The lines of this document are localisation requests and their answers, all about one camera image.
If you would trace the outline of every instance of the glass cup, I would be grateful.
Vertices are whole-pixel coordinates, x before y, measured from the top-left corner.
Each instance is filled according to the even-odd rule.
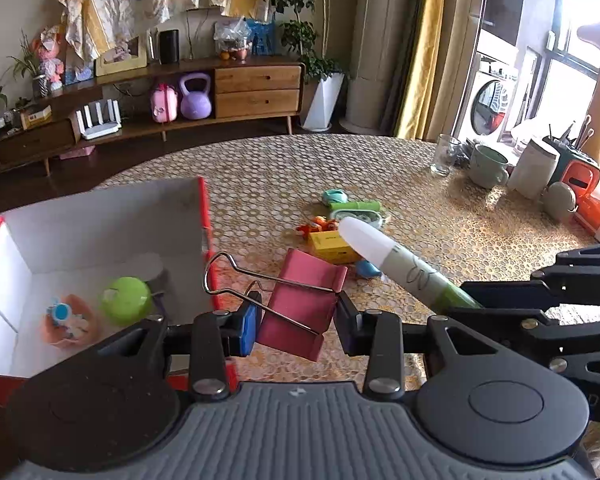
[[[455,137],[440,134],[436,145],[436,153],[433,155],[433,161],[430,165],[431,173],[447,176],[456,161],[461,145],[462,143]]]

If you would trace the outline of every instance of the black speaker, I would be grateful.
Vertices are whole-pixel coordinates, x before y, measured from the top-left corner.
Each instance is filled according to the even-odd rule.
[[[180,38],[178,30],[164,30],[158,38],[160,64],[177,63],[180,60]]]

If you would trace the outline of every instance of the white planter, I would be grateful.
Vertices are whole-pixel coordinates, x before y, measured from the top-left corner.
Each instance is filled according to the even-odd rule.
[[[318,83],[309,110],[300,114],[302,128],[311,132],[325,132],[331,127],[331,115],[343,81],[344,74],[331,74]]]

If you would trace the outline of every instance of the green mug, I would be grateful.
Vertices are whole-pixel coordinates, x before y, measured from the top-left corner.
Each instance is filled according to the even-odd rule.
[[[469,178],[478,186],[491,189],[504,186],[509,179],[507,157],[484,144],[477,144],[471,154]]]

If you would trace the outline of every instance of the pink backpack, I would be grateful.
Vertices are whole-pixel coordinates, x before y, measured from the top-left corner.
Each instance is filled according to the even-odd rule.
[[[169,123],[178,116],[178,93],[175,88],[160,83],[151,94],[151,112],[157,123]]]

